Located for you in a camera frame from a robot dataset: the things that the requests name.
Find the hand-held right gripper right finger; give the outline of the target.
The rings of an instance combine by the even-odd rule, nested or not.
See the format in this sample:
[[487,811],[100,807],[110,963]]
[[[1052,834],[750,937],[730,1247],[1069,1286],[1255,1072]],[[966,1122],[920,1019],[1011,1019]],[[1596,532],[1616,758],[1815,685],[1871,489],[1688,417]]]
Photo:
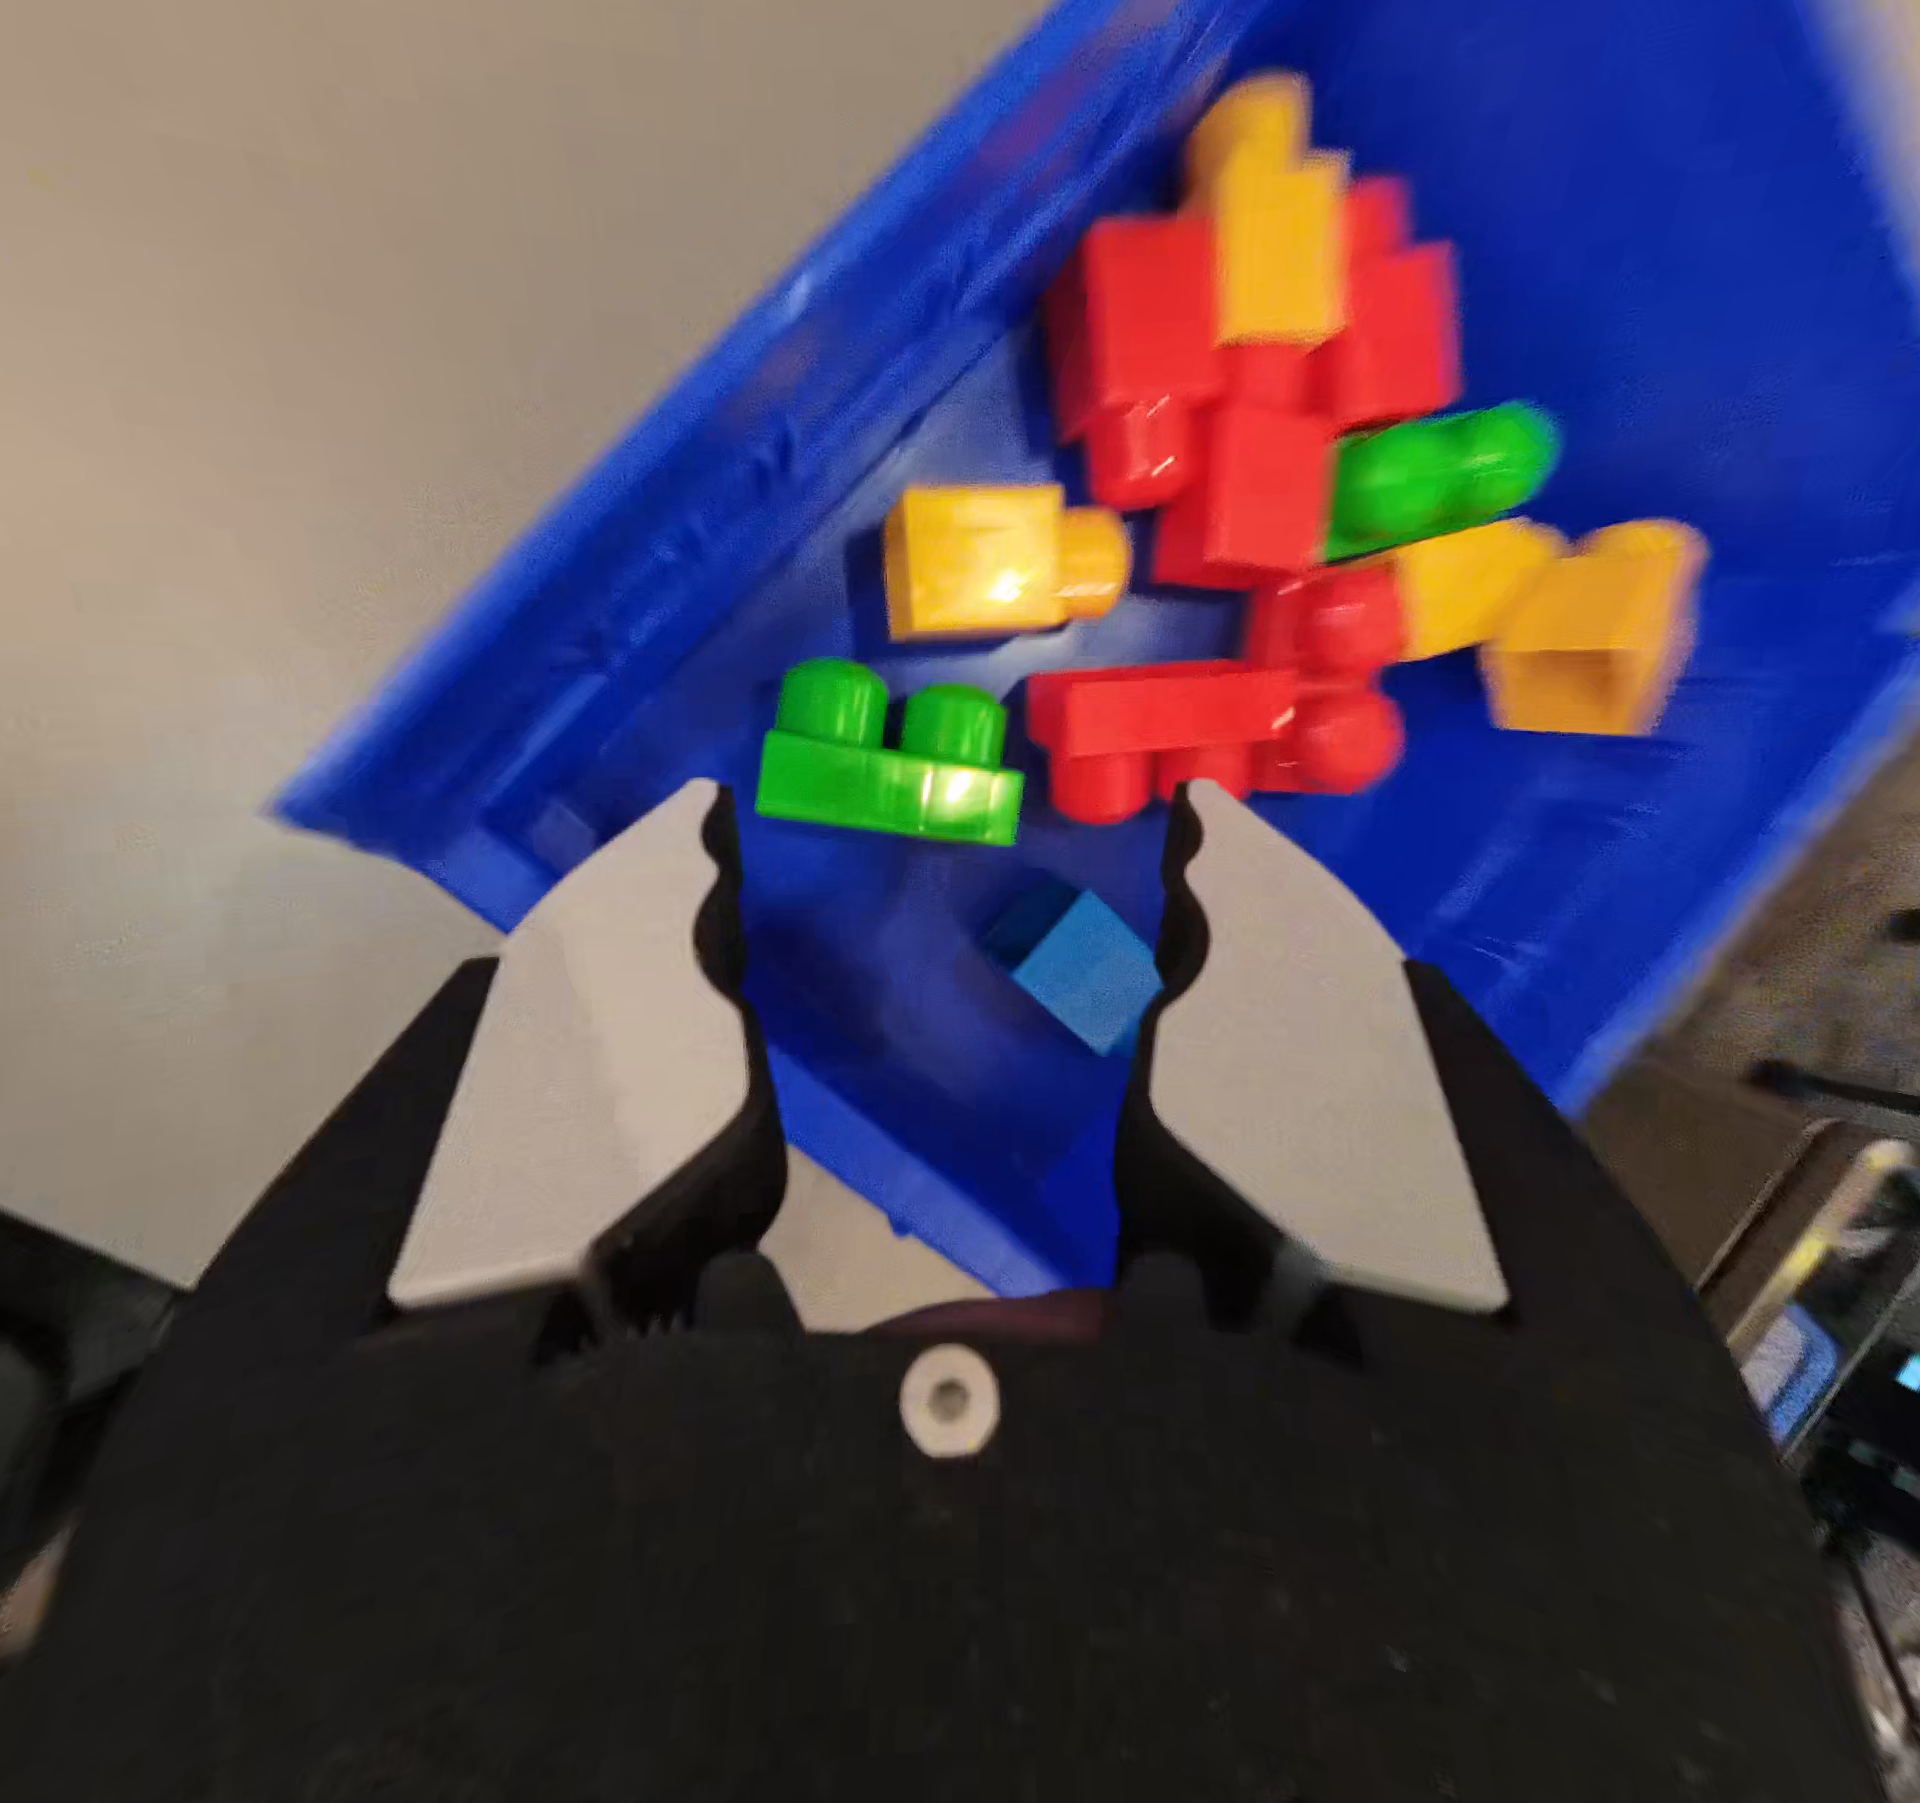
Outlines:
[[1218,781],[1175,796],[1121,1118],[1121,1335],[1507,1359],[1507,1058]]

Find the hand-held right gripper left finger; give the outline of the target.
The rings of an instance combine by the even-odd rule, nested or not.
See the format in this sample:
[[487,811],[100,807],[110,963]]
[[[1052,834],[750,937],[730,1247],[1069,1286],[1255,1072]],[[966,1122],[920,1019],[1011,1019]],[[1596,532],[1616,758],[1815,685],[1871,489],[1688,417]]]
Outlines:
[[788,1141],[746,1000],[736,799],[694,780],[506,940],[389,1300],[424,1315],[565,1291],[595,1321],[690,1324],[753,1255]]

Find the green double toy block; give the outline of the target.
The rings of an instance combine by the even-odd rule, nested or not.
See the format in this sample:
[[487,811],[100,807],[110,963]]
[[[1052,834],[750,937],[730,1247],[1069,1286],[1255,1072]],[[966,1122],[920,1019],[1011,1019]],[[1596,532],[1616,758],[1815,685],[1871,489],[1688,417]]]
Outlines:
[[951,845],[1011,847],[1022,773],[1004,763],[1008,715],[968,683],[934,683],[901,708],[873,669],[812,659],[785,672],[762,739],[755,811],[782,822]]

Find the pile of colourful toy blocks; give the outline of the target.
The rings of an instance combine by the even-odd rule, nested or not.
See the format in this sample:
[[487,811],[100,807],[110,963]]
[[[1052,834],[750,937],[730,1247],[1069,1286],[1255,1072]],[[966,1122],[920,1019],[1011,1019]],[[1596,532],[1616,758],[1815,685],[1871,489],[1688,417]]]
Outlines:
[[1311,139],[1305,76],[1232,86],[1180,163],[1177,205],[1099,218],[1047,289],[1052,414],[1093,503],[1146,518],[1148,584],[1235,597],[1241,625],[1226,656],[1034,680],[1052,811],[1372,789],[1404,751],[1389,672],[1454,655],[1496,730],[1652,736],[1707,540],[1530,518],[1558,419],[1468,402],[1454,249],[1418,235],[1404,179]]

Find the blue plastic bin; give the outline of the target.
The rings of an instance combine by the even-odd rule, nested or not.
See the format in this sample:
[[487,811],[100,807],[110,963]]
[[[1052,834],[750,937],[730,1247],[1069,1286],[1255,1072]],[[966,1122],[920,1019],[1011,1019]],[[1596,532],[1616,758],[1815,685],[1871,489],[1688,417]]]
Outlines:
[[790,1142],[999,1295],[1113,1271],[1124,1090],[982,954],[1045,876],[1158,929],[1164,811],[1015,849],[750,813],[782,676],[1015,700],[1225,656],[1141,593],[1039,653],[883,649],[878,527],[924,480],[1052,477],[1034,313],[1098,217],[1175,191],[1207,97],[1313,87],[1319,141],[1453,242],[1469,406],[1562,433],[1548,524],[1700,530],[1694,661],[1641,742],[1504,733],[1465,656],[1394,673],[1403,765],[1255,813],[1579,1110],[1917,719],[1917,282],[1808,0],[1061,0],[564,497],[279,794],[512,929],[689,780],[726,781]]

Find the grey desk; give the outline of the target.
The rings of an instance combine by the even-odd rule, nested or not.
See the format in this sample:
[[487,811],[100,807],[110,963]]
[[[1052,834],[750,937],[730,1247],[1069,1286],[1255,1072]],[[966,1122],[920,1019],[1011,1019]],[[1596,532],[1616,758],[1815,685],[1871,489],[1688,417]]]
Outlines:
[[491,930],[267,801],[1055,0],[4,0],[4,1210],[189,1286]]

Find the person's dark sweatshirt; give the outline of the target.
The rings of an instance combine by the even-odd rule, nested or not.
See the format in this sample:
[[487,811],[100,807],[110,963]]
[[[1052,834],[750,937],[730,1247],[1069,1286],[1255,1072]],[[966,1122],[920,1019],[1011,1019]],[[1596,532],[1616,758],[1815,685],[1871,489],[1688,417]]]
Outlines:
[[3,1668],[47,1621],[80,1497],[185,1291],[3,1216]]

